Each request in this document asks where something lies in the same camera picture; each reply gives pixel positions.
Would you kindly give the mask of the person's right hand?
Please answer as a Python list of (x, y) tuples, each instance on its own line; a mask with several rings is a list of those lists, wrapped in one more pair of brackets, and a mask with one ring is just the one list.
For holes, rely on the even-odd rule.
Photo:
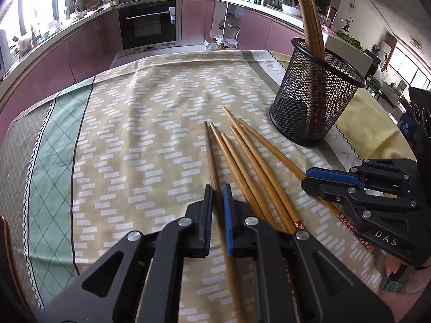
[(409, 266), (388, 254), (387, 281), (379, 298), (391, 309), (395, 322), (430, 322), (430, 259)]

